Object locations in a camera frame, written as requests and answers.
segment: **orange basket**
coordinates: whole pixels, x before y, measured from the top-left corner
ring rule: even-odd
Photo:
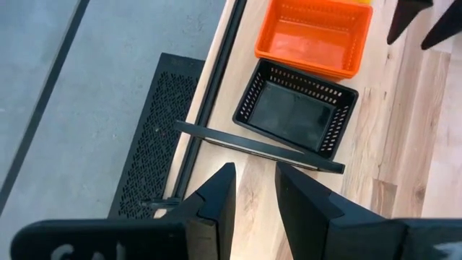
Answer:
[[[351,79],[371,16],[371,6],[352,1],[271,0],[255,55],[329,79]]]

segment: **black basket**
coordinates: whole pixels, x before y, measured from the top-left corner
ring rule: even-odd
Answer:
[[[232,120],[296,150],[331,160],[357,98],[356,90],[261,59]]]

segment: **black metal frame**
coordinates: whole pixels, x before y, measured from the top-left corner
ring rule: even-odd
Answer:
[[[276,196],[293,259],[459,259],[460,219],[386,219],[278,162]]]
[[[192,137],[199,138],[211,144],[230,148],[240,152],[246,152],[277,162],[289,163],[308,170],[319,170],[328,173],[343,173],[345,165],[332,162],[314,152],[298,152],[290,149],[276,147],[241,136],[208,129],[203,126],[196,126],[192,123],[177,121],[175,128]]]

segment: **wooden plank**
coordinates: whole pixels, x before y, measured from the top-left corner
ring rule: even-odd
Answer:
[[[462,36],[454,39],[423,217],[462,217]]]
[[[284,145],[244,129],[231,120],[257,63],[253,47],[268,2],[248,0],[208,127],[283,147]],[[217,55],[217,46],[222,39],[223,27],[229,19],[233,3],[233,0],[229,0],[225,5],[199,82],[200,87],[196,91],[188,115],[189,122],[194,121],[196,117],[204,92],[202,88],[208,81]],[[436,201],[440,198],[447,199],[446,195],[438,193],[449,183],[441,181],[436,173],[430,170],[429,180],[437,178],[438,181],[433,181],[434,186],[429,182],[426,199],[422,201],[430,160],[433,158],[433,162],[444,161],[435,155],[432,157],[435,142],[435,151],[439,145],[446,145],[440,144],[439,137],[436,137],[439,132],[435,130],[441,104],[443,102],[444,111],[453,108],[448,103],[454,105],[454,100],[442,101],[449,54],[439,51],[423,53],[416,47],[422,41],[425,31],[430,28],[430,17],[435,14],[422,13],[420,20],[415,21],[409,33],[404,33],[395,44],[388,46],[385,38],[395,5],[396,0],[373,2],[374,15],[359,74],[354,79],[341,82],[359,92],[357,107],[335,158],[335,161],[346,164],[345,174],[342,176],[304,170],[306,174],[333,191],[386,217],[417,216],[420,215],[427,198],[432,199],[425,204],[425,209],[436,207]],[[462,66],[461,62],[460,59],[452,59],[452,70],[460,69],[457,66]],[[453,82],[456,82],[457,74],[453,72],[450,75],[454,78]],[[447,116],[455,118],[460,114],[459,112]],[[441,116],[441,119],[443,122],[449,120],[445,121],[444,116]],[[450,136],[455,140],[451,144],[457,143],[460,137],[453,134],[453,131],[456,132],[459,125],[445,124],[451,127]],[[165,196],[169,196],[173,188],[188,138],[186,135],[181,137]],[[460,146],[454,148],[454,151],[456,153],[451,154],[448,159],[451,163],[456,155],[459,155]],[[277,207],[273,161],[203,142],[187,194],[196,190],[227,162],[236,163],[237,169],[232,259],[291,259]],[[433,171],[439,171],[433,162]],[[450,180],[462,183],[456,171],[448,172],[446,175],[451,176]],[[447,196],[456,194],[456,198],[461,199],[460,191],[456,191],[455,188],[462,184],[452,185],[453,188],[446,191],[450,194]],[[443,211],[442,215],[452,214],[451,209]]]

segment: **metal strip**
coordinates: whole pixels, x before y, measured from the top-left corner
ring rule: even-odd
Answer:
[[[202,103],[199,108],[199,113],[195,122],[198,126],[207,126],[209,122],[220,85],[222,84],[223,76],[226,72],[228,60],[231,55],[232,47],[234,46],[240,20],[243,16],[246,4],[247,0],[236,0],[232,8],[230,21],[226,26],[225,36],[220,45],[217,60],[215,61],[209,82],[207,83],[204,98],[202,99]],[[200,147],[200,139],[189,139],[188,146],[186,147],[186,153],[183,158],[183,162],[181,163],[180,172],[175,182],[172,197],[181,199],[184,198]]]
[[[285,149],[181,121],[177,121],[175,123],[175,128],[212,144],[245,152],[250,155],[264,157],[277,162],[289,163],[308,170],[319,170],[328,173],[342,174],[345,169],[345,165],[338,162],[332,162],[314,152],[299,152]]]
[[[55,87],[56,81],[59,78],[61,69],[67,57],[67,53],[71,48],[72,41],[79,29],[80,22],[84,16],[85,10],[87,9],[90,0],[80,0],[77,4],[74,15],[69,23],[67,32],[59,48],[58,54],[56,55],[53,66],[48,73],[45,85],[43,86],[42,92],[38,98],[37,104],[35,104],[34,111],[30,117],[29,124],[27,125],[26,131],[22,136],[21,143],[18,146],[16,154],[14,155],[12,164],[9,167],[8,173],[6,174],[5,182],[3,183],[0,190],[0,216],[5,208],[6,201],[8,200],[9,194],[13,189],[14,182],[21,171],[22,164],[26,157],[27,151],[29,150],[32,140],[34,139],[35,132],[37,131],[40,120],[42,119],[43,112],[50,100],[51,93]]]

